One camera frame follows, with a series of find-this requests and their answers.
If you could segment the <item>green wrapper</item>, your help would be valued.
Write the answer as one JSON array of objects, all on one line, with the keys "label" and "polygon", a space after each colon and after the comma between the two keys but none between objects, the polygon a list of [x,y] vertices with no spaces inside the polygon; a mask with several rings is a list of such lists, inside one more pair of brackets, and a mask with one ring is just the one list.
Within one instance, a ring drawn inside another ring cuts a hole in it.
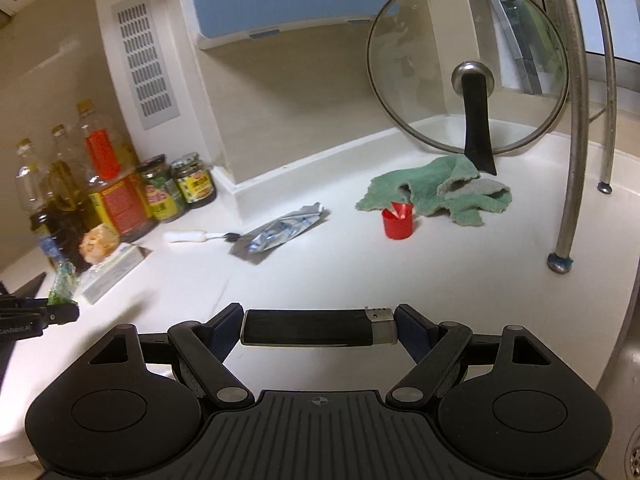
[{"label": "green wrapper", "polygon": [[55,268],[55,277],[49,290],[48,305],[68,304],[74,301],[78,286],[76,266],[70,260],[60,261]]}]

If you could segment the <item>white green medicine box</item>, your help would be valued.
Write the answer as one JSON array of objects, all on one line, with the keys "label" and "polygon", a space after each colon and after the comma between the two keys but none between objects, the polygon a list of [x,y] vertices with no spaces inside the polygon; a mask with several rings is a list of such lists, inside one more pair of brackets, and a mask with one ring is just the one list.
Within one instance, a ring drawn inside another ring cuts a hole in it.
[{"label": "white green medicine box", "polygon": [[120,244],[101,263],[81,275],[74,299],[95,304],[117,283],[142,263],[148,252],[138,245]]}]

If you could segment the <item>black lighter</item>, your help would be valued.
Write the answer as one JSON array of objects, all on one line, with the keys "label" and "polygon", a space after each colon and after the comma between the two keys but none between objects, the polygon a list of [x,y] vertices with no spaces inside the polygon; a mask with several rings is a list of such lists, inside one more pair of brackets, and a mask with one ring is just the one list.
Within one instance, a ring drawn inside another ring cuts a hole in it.
[{"label": "black lighter", "polygon": [[341,348],[396,344],[389,308],[348,310],[248,310],[244,346]]}]

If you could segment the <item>white toothbrush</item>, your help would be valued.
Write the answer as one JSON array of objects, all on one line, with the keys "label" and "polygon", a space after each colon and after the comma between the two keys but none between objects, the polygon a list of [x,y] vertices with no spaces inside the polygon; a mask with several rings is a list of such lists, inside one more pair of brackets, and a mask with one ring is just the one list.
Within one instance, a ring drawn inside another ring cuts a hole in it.
[{"label": "white toothbrush", "polygon": [[169,244],[175,243],[206,243],[210,240],[223,240],[227,243],[235,243],[241,238],[240,233],[215,233],[201,230],[191,231],[167,231],[163,234],[163,240]]}]

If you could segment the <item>red bottle cap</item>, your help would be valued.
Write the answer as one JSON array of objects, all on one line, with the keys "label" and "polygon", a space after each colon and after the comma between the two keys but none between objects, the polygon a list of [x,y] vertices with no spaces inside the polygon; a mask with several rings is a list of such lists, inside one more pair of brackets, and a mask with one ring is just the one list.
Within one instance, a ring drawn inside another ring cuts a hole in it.
[{"label": "red bottle cap", "polygon": [[413,232],[413,206],[391,202],[382,210],[384,233],[390,240],[405,240]]}]

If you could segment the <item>orange crumpled snack bag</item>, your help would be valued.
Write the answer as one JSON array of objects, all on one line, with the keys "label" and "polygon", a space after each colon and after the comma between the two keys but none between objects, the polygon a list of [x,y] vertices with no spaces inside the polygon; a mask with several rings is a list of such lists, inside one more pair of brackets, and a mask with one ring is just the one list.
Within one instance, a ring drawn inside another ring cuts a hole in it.
[{"label": "orange crumpled snack bag", "polygon": [[119,235],[102,223],[88,231],[79,245],[79,252],[92,266],[104,261],[119,246]]}]

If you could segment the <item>blue label oil bottle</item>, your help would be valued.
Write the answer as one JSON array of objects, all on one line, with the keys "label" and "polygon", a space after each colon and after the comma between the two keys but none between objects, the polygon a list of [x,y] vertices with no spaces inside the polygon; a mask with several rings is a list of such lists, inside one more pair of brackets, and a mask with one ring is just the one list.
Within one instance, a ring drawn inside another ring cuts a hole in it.
[{"label": "blue label oil bottle", "polygon": [[58,209],[49,185],[46,165],[29,138],[17,143],[16,154],[20,166],[15,177],[18,199],[29,218],[39,248],[56,268],[65,260],[72,260],[74,231],[66,214]]}]

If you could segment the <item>yellow cap oil bottle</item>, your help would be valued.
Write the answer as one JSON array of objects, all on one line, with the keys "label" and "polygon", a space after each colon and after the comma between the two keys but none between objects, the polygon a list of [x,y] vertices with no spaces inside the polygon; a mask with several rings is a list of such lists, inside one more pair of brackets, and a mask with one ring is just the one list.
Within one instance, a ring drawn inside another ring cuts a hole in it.
[{"label": "yellow cap oil bottle", "polygon": [[102,221],[93,207],[89,193],[92,170],[87,156],[74,142],[64,125],[56,125],[51,130],[53,138],[52,167],[64,182],[66,195],[73,200],[85,231],[99,226]]}]

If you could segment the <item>green dish cloth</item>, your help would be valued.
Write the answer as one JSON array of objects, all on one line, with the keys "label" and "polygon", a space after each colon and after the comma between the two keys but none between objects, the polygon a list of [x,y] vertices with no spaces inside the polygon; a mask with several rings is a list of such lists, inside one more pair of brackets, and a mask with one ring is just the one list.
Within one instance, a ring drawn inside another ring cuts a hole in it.
[{"label": "green dish cloth", "polygon": [[507,185],[482,178],[464,155],[447,155],[425,166],[373,178],[355,208],[374,211],[388,209],[392,203],[410,204],[419,216],[447,211],[458,226],[482,226],[482,211],[501,214],[511,202]]}]

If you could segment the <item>silver foil pouch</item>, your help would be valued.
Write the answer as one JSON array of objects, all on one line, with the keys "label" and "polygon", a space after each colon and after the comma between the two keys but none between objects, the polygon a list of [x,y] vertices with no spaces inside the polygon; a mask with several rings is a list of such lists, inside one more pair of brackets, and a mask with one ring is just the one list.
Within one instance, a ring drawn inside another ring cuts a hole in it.
[{"label": "silver foil pouch", "polygon": [[278,247],[325,222],[329,213],[320,203],[300,207],[241,235],[232,244],[229,254],[240,260],[259,264]]}]

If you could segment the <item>small pickle jar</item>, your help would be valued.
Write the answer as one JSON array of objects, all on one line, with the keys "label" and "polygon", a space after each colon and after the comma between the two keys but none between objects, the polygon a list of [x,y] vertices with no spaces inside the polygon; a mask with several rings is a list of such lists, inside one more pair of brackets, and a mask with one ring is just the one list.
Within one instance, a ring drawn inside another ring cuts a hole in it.
[{"label": "small pickle jar", "polygon": [[217,191],[213,178],[197,152],[177,158],[170,164],[170,168],[191,208],[200,208],[215,200]]}]

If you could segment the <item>chrome rack pole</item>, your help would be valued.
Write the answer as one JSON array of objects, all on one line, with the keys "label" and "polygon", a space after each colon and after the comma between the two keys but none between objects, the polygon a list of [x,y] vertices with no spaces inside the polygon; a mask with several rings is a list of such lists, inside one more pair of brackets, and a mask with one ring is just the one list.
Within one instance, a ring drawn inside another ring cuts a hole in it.
[{"label": "chrome rack pole", "polygon": [[613,37],[611,30],[610,18],[608,17],[608,9],[605,0],[594,0],[599,15],[600,29],[603,41],[604,55],[604,82],[605,82],[605,106],[603,114],[604,120],[604,140],[603,155],[601,162],[600,181],[597,184],[599,192],[605,195],[611,195],[613,188],[611,184],[614,157],[615,142],[617,133],[617,87],[616,87],[616,68],[615,55],[613,46]]}]

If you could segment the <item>glass pot lid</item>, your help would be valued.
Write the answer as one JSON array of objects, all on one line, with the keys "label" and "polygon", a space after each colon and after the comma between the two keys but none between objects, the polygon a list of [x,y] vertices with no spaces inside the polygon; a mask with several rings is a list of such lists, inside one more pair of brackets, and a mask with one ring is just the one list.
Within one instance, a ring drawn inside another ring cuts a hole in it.
[{"label": "glass pot lid", "polygon": [[388,0],[367,70],[399,129],[486,174],[545,134],[568,93],[560,33],[535,0]]}]

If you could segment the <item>chrome faucet pipe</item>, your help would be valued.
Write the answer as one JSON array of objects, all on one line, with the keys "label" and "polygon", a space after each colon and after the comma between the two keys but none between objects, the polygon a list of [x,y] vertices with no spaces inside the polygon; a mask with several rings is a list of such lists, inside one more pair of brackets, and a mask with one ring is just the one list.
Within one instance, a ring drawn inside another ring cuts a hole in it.
[{"label": "chrome faucet pipe", "polygon": [[582,21],[577,0],[559,0],[559,16],[565,30],[568,90],[570,90],[570,160],[565,200],[555,251],[547,257],[548,268],[556,274],[572,270],[572,251],[582,194],[584,194],[589,142],[588,68]]}]

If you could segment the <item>white wall vent grille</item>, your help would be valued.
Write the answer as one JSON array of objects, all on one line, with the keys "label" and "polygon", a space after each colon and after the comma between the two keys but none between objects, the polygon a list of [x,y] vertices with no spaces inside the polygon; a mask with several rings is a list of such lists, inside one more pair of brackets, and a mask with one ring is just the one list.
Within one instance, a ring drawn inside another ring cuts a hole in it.
[{"label": "white wall vent grille", "polygon": [[122,0],[112,6],[122,64],[144,130],[179,116],[166,70],[150,0]]}]

